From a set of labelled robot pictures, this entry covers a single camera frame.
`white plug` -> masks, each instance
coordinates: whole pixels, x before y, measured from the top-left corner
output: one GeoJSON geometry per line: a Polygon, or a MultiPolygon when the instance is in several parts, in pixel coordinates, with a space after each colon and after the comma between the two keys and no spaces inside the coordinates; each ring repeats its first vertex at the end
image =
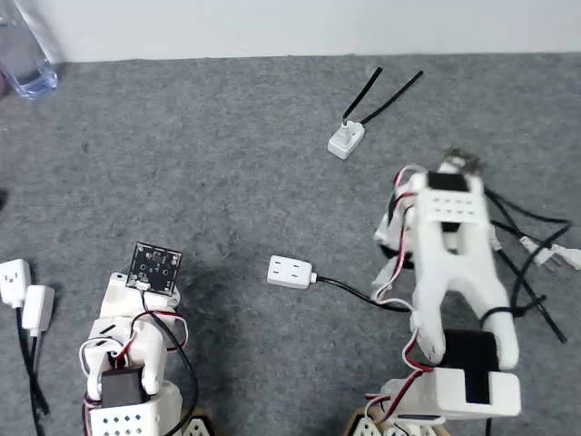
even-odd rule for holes
{"type": "Polygon", "coordinates": [[[317,281],[310,263],[290,257],[272,256],[266,281],[287,288],[307,289],[317,281]]]}
{"type": "Polygon", "coordinates": [[[497,229],[494,228],[494,225],[490,224],[490,232],[488,234],[488,241],[490,242],[490,248],[494,252],[499,252],[502,250],[502,244],[497,238],[497,229]]]}
{"type": "MultiPolygon", "coordinates": [[[[529,254],[532,254],[538,248],[538,244],[533,242],[528,236],[523,236],[519,239],[519,241],[521,245],[525,247],[525,250],[529,252],[529,254]]],[[[537,266],[545,265],[546,268],[552,270],[552,268],[547,264],[548,260],[552,260],[557,266],[561,265],[561,263],[558,262],[555,257],[553,257],[553,254],[555,254],[553,251],[543,247],[541,248],[541,251],[538,252],[538,254],[535,256],[533,261],[537,266]]]]}
{"type": "Polygon", "coordinates": [[[359,145],[364,134],[363,124],[352,121],[342,123],[339,130],[329,139],[327,150],[345,160],[359,145]]]}
{"type": "Polygon", "coordinates": [[[28,286],[25,308],[22,312],[22,326],[37,337],[46,332],[53,315],[54,289],[40,284],[28,286]]]}
{"type": "Polygon", "coordinates": [[[566,248],[561,245],[553,244],[551,251],[558,254],[565,262],[575,268],[577,271],[581,270],[581,250],[577,248],[566,248]]]}
{"type": "Polygon", "coordinates": [[[0,263],[0,297],[13,309],[25,303],[26,288],[30,284],[30,265],[22,259],[0,263]]]}

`water bottle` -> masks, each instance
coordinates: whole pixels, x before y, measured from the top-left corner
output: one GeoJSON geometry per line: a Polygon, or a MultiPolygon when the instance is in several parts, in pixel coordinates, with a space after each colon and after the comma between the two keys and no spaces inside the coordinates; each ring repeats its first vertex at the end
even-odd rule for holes
{"type": "Polygon", "coordinates": [[[58,76],[14,0],[0,0],[0,71],[24,98],[36,100],[58,85],[58,76]]]}

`white robotic arm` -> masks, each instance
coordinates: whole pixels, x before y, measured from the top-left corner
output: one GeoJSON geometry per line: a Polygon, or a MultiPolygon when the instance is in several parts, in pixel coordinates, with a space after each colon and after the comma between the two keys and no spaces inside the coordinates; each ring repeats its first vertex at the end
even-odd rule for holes
{"type": "Polygon", "coordinates": [[[87,377],[85,436],[210,434],[200,419],[182,415],[180,390],[164,379],[168,350],[177,350],[197,394],[182,351],[187,323],[175,312],[180,260],[178,252],[137,243],[129,273],[111,275],[99,319],[79,350],[87,377]],[[176,321],[184,327],[181,343],[173,332],[176,321]]]}
{"type": "MultiPolygon", "coordinates": [[[[401,421],[419,429],[445,419],[518,415],[518,378],[501,371],[514,368],[518,360],[512,315],[495,312],[487,317],[484,330],[492,333],[493,341],[480,332],[445,334],[440,315],[448,291],[462,294],[479,319],[491,309],[508,306],[490,249],[483,183],[444,164],[437,173],[420,171],[408,183],[396,183],[394,199],[395,208],[382,218],[375,240],[397,253],[406,236],[404,250],[416,274],[410,327],[435,367],[410,382],[391,380],[383,386],[381,395],[390,395],[383,401],[385,407],[405,391],[388,422],[401,421]],[[466,341],[465,350],[458,341],[466,341]],[[470,361],[470,356],[462,356],[463,352],[483,352],[487,363],[480,365],[475,359],[466,363],[465,357],[470,361]],[[490,353],[495,354],[492,361],[490,353]]],[[[397,275],[397,267],[392,258],[379,274],[372,285],[376,297],[389,290],[380,286],[386,277],[397,275]]]]}

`black cable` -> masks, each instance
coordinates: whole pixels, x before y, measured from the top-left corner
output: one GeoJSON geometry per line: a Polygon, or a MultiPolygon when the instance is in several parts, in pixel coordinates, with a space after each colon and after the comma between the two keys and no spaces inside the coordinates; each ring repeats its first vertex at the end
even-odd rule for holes
{"type": "Polygon", "coordinates": [[[505,217],[505,220],[508,222],[508,227],[511,229],[510,231],[516,232],[515,236],[521,238],[523,233],[518,228],[517,222],[513,219],[512,215],[508,213],[507,209],[505,208],[504,204],[500,202],[497,197],[497,194],[491,190],[489,190],[486,186],[484,188],[484,194],[488,199],[497,207],[497,209],[502,213],[502,216],[505,217]]]}
{"type": "Polygon", "coordinates": [[[409,309],[407,307],[398,307],[398,306],[393,306],[393,305],[389,305],[389,304],[381,305],[377,302],[374,302],[373,300],[370,299],[369,296],[365,295],[363,292],[358,291],[357,289],[349,286],[346,283],[340,282],[339,280],[330,279],[328,277],[323,277],[322,275],[318,275],[317,282],[323,282],[326,284],[331,284],[333,286],[337,286],[338,288],[341,288],[341,289],[349,292],[351,295],[356,296],[360,300],[363,300],[364,302],[368,302],[369,304],[373,304],[374,306],[379,307],[380,309],[383,309],[385,311],[404,312],[404,313],[409,312],[409,309]]]}
{"type": "Polygon", "coordinates": [[[410,86],[412,86],[414,83],[416,83],[416,81],[423,74],[424,74],[423,71],[417,72],[416,75],[414,75],[411,79],[409,79],[409,81],[406,84],[404,84],[401,87],[401,89],[399,89],[399,91],[397,91],[394,95],[392,95],[391,98],[385,104],[383,104],[378,110],[376,110],[375,112],[372,112],[371,114],[369,114],[365,118],[363,118],[361,120],[361,123],[362,124],[367,124],[373,118],[375,118],[376,116],[378,116],[379,114],[381,114],[383,111],[385,111],[388,107],[390,107],[393,103],[395,103],[396,100],[398,100],[403,95],[403,93],[405,93],[406,91],[408,91],[408,88],[410,86]]]}
{"type": "Polygon", "coordinates": [[[393,423],[393,426],[398,428],[399,431],[402,431],[406,436],[409,436],[409,432],[406,429],[404,429],[403,427],[399,426],[396,422],[393,423]]]}
{"type": "Polygon", "coordinates": [[[488,188],[486,188],[486,189],[488,192],[490,192],[494,196],[496,196],[498,198],[498,200],[500,200],[506,206],[508,206],[509,208],[514,209],[515,211],[527,216],[528,218],[532,218],[534,220],[541,221],[544,223],[571,224],[570,220],[567,220],[566,218],[553,218],[550,216],[544,216],[544,215],[540,215],[538,213],[530,212],[529,210],[525,209],[524,207],[519,206],[518,204],[508,200],[505,196],[500,195],[499,193],[496,193],[496,192],[492,191],[491,189],[488,189],[488,188]]]}
{"type": "Polygon", "coordinates": [[[493,196],[495,196],[500,202],[502,202],[503,204],[508,206],[509,208],[511,208],[519,213],[522,213],[523,215],[525,215],[528,218],[532,218],[534,220],[537,220],[537,221],[540,221],[543,223],[563,224],[562,228],[560,228],[559,230],[557,230],[556,232],[551,234],[548,238],[546,238],[545,240],[539,241],[538,247],[527,257],[527,259],[525,260],[525,263],[523,263],[523,266],[520,268],[520,270],[517,274],[517,278],[515,279],[515,283],[512,287],[512,293],[510,295],[510,306],[516,307],[517,301],[518,301],[518,292],[520,291],[520,286],[525,278],[525,274],[527,273],[528,268],[530,267],[531,263],[535,260],[537,255],[541,252],[541,250],[543,250],[543,248],[550,249],[552,243],[554,241],[556,241],[556,239],[558,237],[560,237],[563,234],[565,234],[566,232],[568,232],[568,230],[571,228],[572,223],[571,223],[571,221],[569,221],[565,218],[553,218],[553,217],[549,217],[549,216],[540,215],[538,213],[530,212],[529,210],[525,209],[524,207],[519,206],[518,204],[516,204],[514,202],[511,202],[510,200],[508,200],[506,197],[500,195],[499,193],[495,193],[491,189],[487,188],[487,191],[489,193],[491,193],[493,196]]]}
{"type": "Polygon", "coordinates": [[[22,328],[22,309],[17,307],[16,311],[16,328],[18,329],[18,343],[20,345],[20,352],[22,353],[23,361],[25,362],[26,372],[28,373],[28,379],[30,380],[30,385],[34,391],[35,397],[38,400],[38,405],[45,415],[50,413],[48,403],[44,397],[43,391],[40,389],[36,374],[33,370],[33,362],[30,360],[28,355],[28,343],[26,340],[25,329],[22,328]]]}
{"type": "MultiPolygon", "coordinates": [[[[512,262],[512,260],[508,257],[507,253],[504,250],[498,250],[497,254],[498,257],[500,257],[500,259],[508,266],[510,271],[512,271],[514,274],[518,274],[518,267],[515,265],[514,262],[512,262]]],[[[523,279],[523,287],[525,288],[525,291],[527,291],[528,296],[530,297],[531,300],[538,301],[537,294],[535,293],[535,291],[533,291],[533,288],[531,288],[527,279],[523,279]]],[[[542,302],[539,302],[538,304],[536,304],[536,307],[539,313],[543,316],[543,318],[545,318],[545,321],[551,327],[556,337],[561,341],[561,343],[566,343],[567,337],[561,331],[558,325],[556,325],[556,322],[551,317],[545,305],[542,302]]]]}
{"type": "Polygon", "coordinates": [[[165,332],[165,334],[167,334],[167,336],[170,338],[170,341],[173,342],[173,346],[176,348],[176,350],[180,354],[180,357],[182,358],[183,365],[185,366],[186,370],[190,374],[190,380],[192,381],[193,399],[192,399],[192,403],[190,405],[190,408],[182,416],[180,421],[177,424],[175,424],[164,435],[164,436],[172,436],[173,434],[177,433],[185,424],[187,424],[189,422],[190,418],[193,415],[193,411],[195,410],[196,405],[198,404],[198,390],[199,390],[198,378],[196,377],[196,374],[193,370],[193,367],[192,367],[192,364],[190,363],[190,360],[188,359],[188,356],[186,356],[185,352],[183,352],[183,348],[180,345],[180,343],[178,342],[178,340],[175,338],[175,335],[173,334],[173,332],[168,328],[167,325],[165,325],[163,323],[162,320],[160,320],[158,318],[158,316],[154,312],[151,312],[151,311],[148,311],[148,312],[149,312],[149,315],[152,317],[152,319],[155,321],[155,323],[158,325],[158,327],[160,329],[162,329],[165,332]]]}
{"type": "Polygon", "coordinates": [[[532,308],[532,306],[534,305],[534,302],[537,302],[537,304],[536,304],[537,309],[543,315],[543,317],[545,318],[545,321],[551,327],[551,329],[555,333],[556,337],[561,341],[561,343],[566,343],[567,342],[566,336],[559,329],[559,327],[556,325],[553,318],[548,313],[548,310],[542,304],[543,299],[537,297],[537,295],[534,293],[534,291],[532,290],[532,288],[528,284],[528,282],[525,278],[525,273],[527,272],[527,269],[530,267],[530,264],[534,261],[537,254],[540,253],[540,251],[543,248],[550,248],[551,243],[556,238],[558,238],[559,236],[564,234],[567,230],[569,230],[569,228],[571,227],[571,222],[569,220],[562,219],[562,218],[552,218],[552,217],[539,215],[538,213],[530,212],[529,210],[525,209],[524,207],[519,206],[518,204],[508,200],[503,195],[496,193],[495,191],[493,191],[487,187],[485,187],[485,195],[498,208],[498,210],[502,213],[502,215],[508,221],[508,224],[503,224],[503,223],[492,220],[491,222],[493,225],[495,225],[496,227],[498,227],[506,232],[513,234],[518,239],[520,239],[523,236],[527,236],[528,238],[535,240],[538,243],[538,247],[528,256],[527,260],[525,261],[525,263],[523,264],[523,266],[521,267],[520,270],[508,258],[507,254],[504,251],[500,250],[498,252],[498,255],[500,256],[500,258],[507,264],[507,266],[512,270],[512,272],[516,276],[515,283],[513,285],[512,292],[510,295],[510,307],[509,308],[495,308],[492,311],[488,311],[481,318],[481,320],[480,320],[481,324],[484,323],[486,318],[488,316],[490,316],[491,314],[493,314],[494,313],[493,311],[496,309],[497,309],[496,312],[511,312],[511,313],[513,313],[514,316],[523,316],[524,313],[528,309],[532,308]],[[539,238],[536,238],[535,236],[531,236],[529,234],[526,234],[522,230],[520,230],[517,223],[513,219],[512,215],[505,208],[505,205],[507,207],[519,212],[519,213],[522,213],[523,215],[525,215],[528,218],[533,218],[535,220],[538,220],[538,221],[541,221],[544,223],[561,223],[561,224],[564,224],[565,226],[563,228],[559,229],[557,232],[553,233],[551,236],[546,238],[544,241],[542,241],[539,238]],[[520,290],[521,285],[525,288],[525,290],[527,291],[527,293],[530,296],[533,303],[530,303],[524,307],[517,307],[518,292],[520,290]]]}
{"type": "Polygon", "coordinates": [[[345,123],[345,120],[347,120],[347,117],[349,115],[351,115],[351,112],[353,112],[353,109],[355,109],[357,107],[357,105],[361,102],[361,99],[365,96],[365,94],[369,91],[369,89],[371,89],[371,87],[373,86],[375,81],[378,80],[378,77],[382,71],[383,71],[383,69],[378,66],[378,68],[373,73],[373,76],[368,80],[368,82],[365,84],[365,86],[363,86],[363,89],[361,90],[359,95],[357,97],[355,97],[355,100],[353,100],[353,102],[349,105],[349,107],[345,111],[345,114],[343,114],[343,123],[345,123]]]}
{"type": "MultiPolygon", "coordinates": [[[[33,371],[36,373],[36,347],[38,344],[38,338],[35,336],[32,341],[32,345],[30,347],[30,359],[33,362],[33,371]]],[[[30,407],[33,412],[33,422],[34,422],[34,429],[36,430],[36,436],[44,436],[44,429],[40,423],[40,415],[38,414],[38,410],[36,409],[36,395],[34,393],[33,384],[30,383],[30,407]]]]}

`black circuit board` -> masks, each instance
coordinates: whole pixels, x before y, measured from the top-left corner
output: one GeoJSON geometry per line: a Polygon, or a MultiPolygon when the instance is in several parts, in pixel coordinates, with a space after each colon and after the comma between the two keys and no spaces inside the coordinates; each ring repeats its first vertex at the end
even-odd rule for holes
{"type": "Polygon", "coordinates": [[[137,243],[127,274],[126,286],[141,291],[172,295],[181,262],[180,252],[149,243],[137,243]]]}

